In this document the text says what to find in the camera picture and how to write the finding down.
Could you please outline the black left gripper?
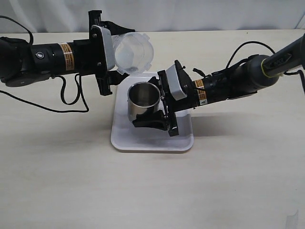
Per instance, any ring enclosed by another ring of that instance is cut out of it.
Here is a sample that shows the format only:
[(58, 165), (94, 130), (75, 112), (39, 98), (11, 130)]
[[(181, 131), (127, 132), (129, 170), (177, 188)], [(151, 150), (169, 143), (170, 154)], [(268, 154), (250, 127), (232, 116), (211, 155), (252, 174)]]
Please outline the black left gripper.
[(110, 85), (117, 86), (129, 76), (127, 73), (118, 71), (107, 71), (105, 56), (102, 52), (102, 36), (96, 29), (91, 31), (93, 25), (102, 26), (111, 32), (112, 36), (123, 35), (130, 32), (136, 32), (135, 29), (129, 29), (115, 24), (112, 21), (102, 21), (101, 10), (91, 10), (89, 15), (89, 38), (87, 40), (75, 40), (76, 57), (79, 58), (78, 72), (81, 76), (94, 74), (100, 95), (111, 95)]

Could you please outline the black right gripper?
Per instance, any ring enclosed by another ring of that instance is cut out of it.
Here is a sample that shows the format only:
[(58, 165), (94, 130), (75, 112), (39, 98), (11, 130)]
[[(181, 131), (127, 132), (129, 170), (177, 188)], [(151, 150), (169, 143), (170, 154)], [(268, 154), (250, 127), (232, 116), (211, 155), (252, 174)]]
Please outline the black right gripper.
[(134, 127), (147, 127), (163, 131), (168, 130), (169, 136), (177, 136), (179, 135), (179, 129), (176, 113), (195, 108), (199, 104), (198, 92), (195, 88), (195, 84), (184, 70), (185, 67), (182, 66), (179, 61), (174, 61), (174, 64), (178, 72), (180, 85), (182, 90), (187, 94), (187, 97), (176, 101), (170, 93), (166, 70), (158, 71), (157, 74), (159, 78), (157, 79), (156, 76), (153, 76), (148, 82), (160, 88), (167, 120), (163, 111), (157, 111), (151, 114), (139, 114), (132, 122)]

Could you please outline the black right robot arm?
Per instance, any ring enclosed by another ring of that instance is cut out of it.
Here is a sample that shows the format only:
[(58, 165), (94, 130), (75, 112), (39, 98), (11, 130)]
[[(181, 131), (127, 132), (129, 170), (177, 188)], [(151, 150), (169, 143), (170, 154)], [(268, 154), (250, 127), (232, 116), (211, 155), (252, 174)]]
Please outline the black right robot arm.
[(158, 102), (163, 109), (143, 112), (131, 118), (135, 127), (148, 127), (167, 131), (170, 136), (179, 134), (176, 112), (213, 104), (225, 100), (251, 96), (259, 90), (274, 85), (282, 75), (304, 73), (295, 68), (305, 65), (305, 38), (300, 37), (271, 56), (254, 54), (209, 75), (194, 68), (201, 78), (193, 81), (184, 66), (176, 60), (167, 70), (158, 71), (149, 83), (159, 91)]

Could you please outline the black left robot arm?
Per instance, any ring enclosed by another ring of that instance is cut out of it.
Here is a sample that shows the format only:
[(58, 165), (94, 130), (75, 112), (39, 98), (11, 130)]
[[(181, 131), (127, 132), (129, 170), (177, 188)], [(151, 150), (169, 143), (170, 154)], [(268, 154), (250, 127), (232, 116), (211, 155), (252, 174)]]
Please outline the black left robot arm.
[(78, 73), (95, 75), (100, 95), (111, 95), (111, 85), (128, 74), (116, 73), (112, 38), (134, 32), (111, 21), (101, 20), (101, 10), (91, 10), (89, 37), (72, 42), (34, 44), (30, 40), (1, 37), (0, 81), (7, 87), (21, 87), (56, 76)]

